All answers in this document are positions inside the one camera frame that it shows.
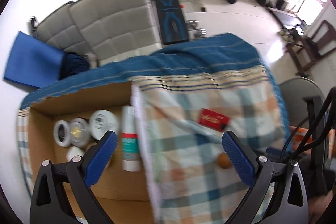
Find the black blue exercise bench pad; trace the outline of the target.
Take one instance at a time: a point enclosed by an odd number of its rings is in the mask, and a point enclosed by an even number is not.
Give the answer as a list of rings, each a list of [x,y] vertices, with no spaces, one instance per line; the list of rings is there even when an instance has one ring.
[[[164,46],[189,41],[189,32],[178,0],[154,0]]]

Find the silver tin gold label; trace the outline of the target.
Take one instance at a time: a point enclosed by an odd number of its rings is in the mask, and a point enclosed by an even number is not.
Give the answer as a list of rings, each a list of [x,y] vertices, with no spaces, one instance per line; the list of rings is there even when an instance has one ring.
[[[76,147],[85,147],[91,139],[91,130],[86,119],[75,118],[70,121],[71,143]]]

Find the white green spray bottle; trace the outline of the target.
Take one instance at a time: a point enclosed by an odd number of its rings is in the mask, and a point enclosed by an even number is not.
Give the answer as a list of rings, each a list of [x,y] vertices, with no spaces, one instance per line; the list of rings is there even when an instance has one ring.
[[[141,170],[141,158],[133,106],[124,106],[122,108],[121,135],[123,170],[139,172]]]

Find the white earbud case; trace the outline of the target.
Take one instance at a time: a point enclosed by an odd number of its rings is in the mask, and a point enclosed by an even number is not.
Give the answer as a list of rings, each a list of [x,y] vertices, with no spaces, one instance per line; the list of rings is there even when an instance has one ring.
[[[76,147],[76,146],[71,146],[66,153],[66,159],[67,161],[71,161],[75,156],[83,157],[84,154],[85,152],[81,148]]]

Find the dark wooden chair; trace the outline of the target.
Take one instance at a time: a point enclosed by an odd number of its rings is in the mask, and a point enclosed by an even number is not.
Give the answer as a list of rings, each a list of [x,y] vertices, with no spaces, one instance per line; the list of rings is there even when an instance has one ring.
[[[314,41],[315,37],[318,35],[318,33],[326,27],[326,32],[322,35],[321,38],[319,38],[316,42]],[[325,48],[327,45],[329,45],[332,42],[335,42],[335,28],[326,20],[324,19],[319,27],[316,29],[315,33],[312,37],[307,37],[306,41],[308,43],[308,49],[306,50],[308,53],[308,56],[311,60],[320,60],[325,58],[326,56],[332,54],[335,52],[335,48],[332,50],[329,50],[328,52],[321,55],[319,53],[320,50]]]

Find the open cardboard box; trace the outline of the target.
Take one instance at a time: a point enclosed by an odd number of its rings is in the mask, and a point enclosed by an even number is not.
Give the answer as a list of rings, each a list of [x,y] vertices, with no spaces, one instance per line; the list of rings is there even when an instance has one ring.
[[[56,144],[59,120],[88,119],[97,110],[121,115],[130,104],[131,84],[113,83],[50,97],[29,108],[29,155],[34,183],[31,223],[153,223],[144,171],[122,167],[122,135],[97,184],[86,186],[84,156],[67,161],[67,149]]]

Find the right grey cushioned chair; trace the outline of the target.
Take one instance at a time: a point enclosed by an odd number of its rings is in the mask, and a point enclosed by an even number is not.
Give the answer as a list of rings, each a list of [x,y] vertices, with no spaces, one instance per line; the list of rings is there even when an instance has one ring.
[[[79,0],[69,12],[100,65],[162,49],[151,0]]]

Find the dark blue knitted bag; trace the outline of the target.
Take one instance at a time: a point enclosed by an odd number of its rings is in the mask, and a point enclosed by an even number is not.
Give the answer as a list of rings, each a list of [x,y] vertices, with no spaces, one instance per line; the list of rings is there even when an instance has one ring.
[[[62,58],[59,71],[59,80],[88,71],[90,63],[85,57],[74,52],[66,52]]]

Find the chrome dumbbell pair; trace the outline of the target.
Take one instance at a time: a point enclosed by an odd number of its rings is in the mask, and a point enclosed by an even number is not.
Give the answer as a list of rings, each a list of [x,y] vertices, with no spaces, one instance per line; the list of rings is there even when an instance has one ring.
[[[197,20],[188,20],[186,22],[187,30],[192,34],[192,39],[204,39],[207,36],[207,30],[205,28],[199,28],[199,22]]]

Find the grey cushioned chair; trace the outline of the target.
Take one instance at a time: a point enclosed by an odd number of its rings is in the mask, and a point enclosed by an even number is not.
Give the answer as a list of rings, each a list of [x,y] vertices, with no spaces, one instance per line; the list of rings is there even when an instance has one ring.
[[[41,42],[66,52],[88,56],[93,52],[70,14],[74,1],[60,6],[35,27],[35,36]]]
[[[79,0],[69,12],[100,65],[162,49],[151,0]]]

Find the red cigarette pack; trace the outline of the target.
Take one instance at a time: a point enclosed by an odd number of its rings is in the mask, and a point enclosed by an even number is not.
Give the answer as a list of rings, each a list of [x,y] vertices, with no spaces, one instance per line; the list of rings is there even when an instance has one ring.
[[[202,109],[198,123],[218,132],[223,132],[230,124],[231,119],[221,113],[209,109]]]

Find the orange white patterned cushion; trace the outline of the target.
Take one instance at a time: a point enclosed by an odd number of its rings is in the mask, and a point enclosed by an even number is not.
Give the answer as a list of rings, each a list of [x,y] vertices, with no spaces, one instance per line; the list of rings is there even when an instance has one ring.
[[[290,126],[289,129],[290,129],[290,132],[292,133],[295,130],[295,127]],[[291,146],[290,147],[291,147],[292,151],[295,151],[298,148],[299,144],[302,142],[303,137],[305,136],[307,131],[308,131],[307,128],[301,128],[301,127],[296,131],[294,137],[291,140]],[[310,144],[312,141],[313,141],[312,136],[310,136],[306,144]],[[310,155],[311,154],[311,149],[305,151],[304,153]]]

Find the left grey cushioned chair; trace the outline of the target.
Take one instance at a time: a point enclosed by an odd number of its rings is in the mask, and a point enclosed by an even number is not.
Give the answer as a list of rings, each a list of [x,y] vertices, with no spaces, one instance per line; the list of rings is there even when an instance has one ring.
[[[35,27],[35,36],[41,42],[66,52],[88,56],[93,52],[70,14],[74,1],[60,6]]]

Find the white lidded round tin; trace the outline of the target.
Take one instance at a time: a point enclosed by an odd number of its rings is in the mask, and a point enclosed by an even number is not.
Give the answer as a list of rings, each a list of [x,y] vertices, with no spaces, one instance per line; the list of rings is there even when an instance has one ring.
[[[101,140],[107,131],[118,135],[120,132],[120,120],[108,110],[97,110],[89,119],[91,135],[96,140]]]

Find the small brown round object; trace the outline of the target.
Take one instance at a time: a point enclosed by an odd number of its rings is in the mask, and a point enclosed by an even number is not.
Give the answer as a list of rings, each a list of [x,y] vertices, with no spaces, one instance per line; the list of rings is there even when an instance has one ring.
[[[218,155],[217,165],[222,169],[228,169],[232,167],[232,162],[230,161],[228,155],[224,152]]]

